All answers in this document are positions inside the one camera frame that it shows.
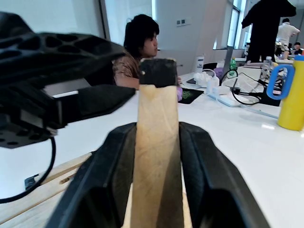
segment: standing person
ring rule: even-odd
[[[288,0],[261,0],[248,12],[242,28],[253,24],[247,61],[262,62],[267,56],[275,61],[275,41],[281,17],[296,15],[296,7]]]
[[[139,89],[139,63],[142,58],[157,55],[158,24],[149,16],[140,14],[126,25],[124,48],[126,55],[113,62],[116,85]]]
[[[303,51],[301,50],[301,43],[300,42],[296,42],[294,44],[294,48],[295,48],[295,52],[294,52],[295,56],[302,54]]]
[[[300,32],[295,26],[290,25],[290,20],[285,18],[283,24],[279,26],[279,31],[277,33],[277,40],[282,43],[284,47],[284,59],[288,58],[289,55],[289,40],[290,37],[296,35]]]

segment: yellow bottle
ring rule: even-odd
[[[279,65],[270,77],[267,95],[283,101],[278,125],[294,131],[304,127],[304,56],[295,56],[294,66]],[[273,95],[274,86],[280,69],[287,68],[288,73],[281,95]]]

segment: green bottle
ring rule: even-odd
[[[230,62],[230,70],[237,70],[237,63],[236,63],[236,58],[232,58],[231,62]],[[234,76],[235,72],[234,71],[230,71],[229,75],[230,76]]]

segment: wooden board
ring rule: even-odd
[[[63,192],[76,172],[77,169],[73,169],[47,184],[39,186],[26,197],[11,203],[0,204],[0,225]]]
[[[124,223],[122,228],[131,227],[132,192],[133,192],[133,185],[131,185],[130,188],[130,194],[129,194],[127,209],[125,212]],[[190,210],[188,206],[187,195],[185,193],[182,194],[182,201],[183,201],[183,214],[184,214],[184,228],[192,228]]]
[[[0,228],[43,228],[64,192],[49,198],[37,206],[27,210],[0,225]]]
[[[176,94],[140,85],[131,228],[184,227]]]
[[[87,160],[91,155],[92,155],[92,153],[90,152],[90,153],[87,153],[85,155],[82,155],[78,158],[75,158],[73,160],[70,160],[68,162],[65,162],[65,163],[57,166],[50,172],[50,174],[47,176],[47,178],[44,180],[44,182],[42,182],[42,184],[48,183],[49,181],[65,174],[73,169],[79,168],[81,166],[81,164],[84,163],[85,160]],[[38,176],[34,177],[35,181],[38,181],[43,174],[44,174],[44,172],[42,172],[42,173],[38,174]]]

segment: blue handle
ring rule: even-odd
[[[287,77],[285,79],[285,82],[284,82],[284,85],[282,88],[282,93],[280,95],[274,95],[277,75],[279,74],[279,70],[282,68],[287,69]],[[282,100],[282,99],[286,98],[289,94],[291,84],[293,83],[294,75],[295,75],[295,69],[292,65],[277,66],[271,73],[268,88],[267,88],[267,95],[270,98],[275,99],[275,100]]]

